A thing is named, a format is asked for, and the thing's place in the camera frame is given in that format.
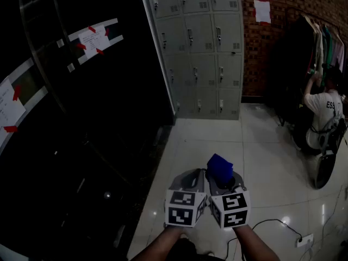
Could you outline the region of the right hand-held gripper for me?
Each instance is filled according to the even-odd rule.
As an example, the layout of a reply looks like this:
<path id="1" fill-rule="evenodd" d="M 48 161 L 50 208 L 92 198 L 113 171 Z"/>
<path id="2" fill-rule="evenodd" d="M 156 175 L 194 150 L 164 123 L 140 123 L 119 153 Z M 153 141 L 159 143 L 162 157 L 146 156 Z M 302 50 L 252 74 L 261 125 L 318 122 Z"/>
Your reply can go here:
<path id="1" fill-rule="evenodd" d="M 233 172 L 231 194 L 225 192 L 224 184 L 206 172 L 209 183 L 212 215 L 221 229 L 235 228 L 248 224 L 251 212 L 250 193 L 244 186 L 243 178 Z"/>

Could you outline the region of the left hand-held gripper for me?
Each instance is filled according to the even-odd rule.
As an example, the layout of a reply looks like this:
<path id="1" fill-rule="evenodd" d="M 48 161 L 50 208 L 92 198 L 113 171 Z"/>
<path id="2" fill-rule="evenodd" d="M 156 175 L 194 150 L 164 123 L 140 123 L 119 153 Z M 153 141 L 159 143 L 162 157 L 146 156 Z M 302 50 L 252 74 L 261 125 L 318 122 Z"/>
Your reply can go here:
<path id="1" fill-rule="evenodd" d="M 205 169 L 192 169 L 175 177 L 166 191 L 167 225 L 195 227 L 206 207 L 205 172 Z"/>

